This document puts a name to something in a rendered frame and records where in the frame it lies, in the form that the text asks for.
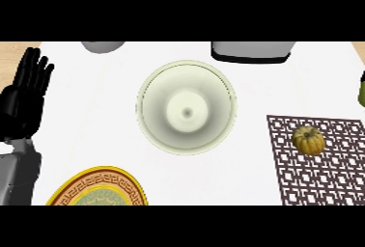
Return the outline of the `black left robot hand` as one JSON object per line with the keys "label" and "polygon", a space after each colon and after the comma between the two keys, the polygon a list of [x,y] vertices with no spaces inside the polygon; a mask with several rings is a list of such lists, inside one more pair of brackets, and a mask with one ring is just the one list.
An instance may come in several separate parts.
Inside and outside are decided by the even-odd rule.
{"label": "black left robot hand", "polygon": [[38,130],[53,69],[40,49],[28,47],[13,84],[0,92],[0,142],[30,139]]}

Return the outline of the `pale green bowl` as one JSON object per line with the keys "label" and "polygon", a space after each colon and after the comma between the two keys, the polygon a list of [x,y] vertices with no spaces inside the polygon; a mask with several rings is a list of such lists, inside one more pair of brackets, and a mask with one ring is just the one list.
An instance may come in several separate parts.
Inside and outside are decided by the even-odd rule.
{"label": "pale green bowl", "polygon": [[177,155],[208,151],[235,122],[236,96],[228,78],[202,62],[167,64],[142,84],[136,111],[142,133],[163,151]]}

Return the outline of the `yellow-green pear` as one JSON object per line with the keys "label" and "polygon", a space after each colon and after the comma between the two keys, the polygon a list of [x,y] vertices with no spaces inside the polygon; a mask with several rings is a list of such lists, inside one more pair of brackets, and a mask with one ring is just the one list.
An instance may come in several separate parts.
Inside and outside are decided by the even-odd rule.
{"label": "yellow-green pear", "polygon": [[300,153],[318,155],[325,150],[325,140],[321,131],[310,125],[300,126],[293,134],[293,144]]}

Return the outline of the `brown lattice placemat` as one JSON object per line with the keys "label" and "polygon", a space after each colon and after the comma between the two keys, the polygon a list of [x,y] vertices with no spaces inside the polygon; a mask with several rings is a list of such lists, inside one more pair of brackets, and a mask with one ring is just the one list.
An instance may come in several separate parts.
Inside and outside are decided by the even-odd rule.
{"label": "brown lattice placemat", "polygon": [[[365,206],[365,126],[359,120],[266,116],[284,206]],[[325,150],[298,152],[296,129],[313,126]]]}

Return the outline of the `grey round container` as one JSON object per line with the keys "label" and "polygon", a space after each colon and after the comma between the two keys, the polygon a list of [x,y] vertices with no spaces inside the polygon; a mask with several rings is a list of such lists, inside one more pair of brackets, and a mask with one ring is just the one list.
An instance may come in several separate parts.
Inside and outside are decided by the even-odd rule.
{"label": "grey round container", "polygon": [[112,52],[124,44],[121,41],[83,41],[86,49],[96,54]]}

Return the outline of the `yellow patterned plate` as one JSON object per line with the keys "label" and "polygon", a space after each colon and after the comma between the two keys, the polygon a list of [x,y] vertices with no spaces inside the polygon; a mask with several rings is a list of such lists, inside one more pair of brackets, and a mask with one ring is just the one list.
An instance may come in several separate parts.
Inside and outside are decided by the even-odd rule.
{"label": "yellow patterned plate", "polygon": [[80,172],[61,186],[49,206],[146,206],[148,200],[134,177],[112,166]]}

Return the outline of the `green object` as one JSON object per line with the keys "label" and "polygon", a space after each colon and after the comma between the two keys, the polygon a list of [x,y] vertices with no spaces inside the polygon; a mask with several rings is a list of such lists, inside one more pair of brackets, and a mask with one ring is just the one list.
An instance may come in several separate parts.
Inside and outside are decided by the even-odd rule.
{"label": "green object", "polygon": [[361,76],[358,102],[365,107],[365,70],[364,70],[364,73],[362,73],[362,76]]}

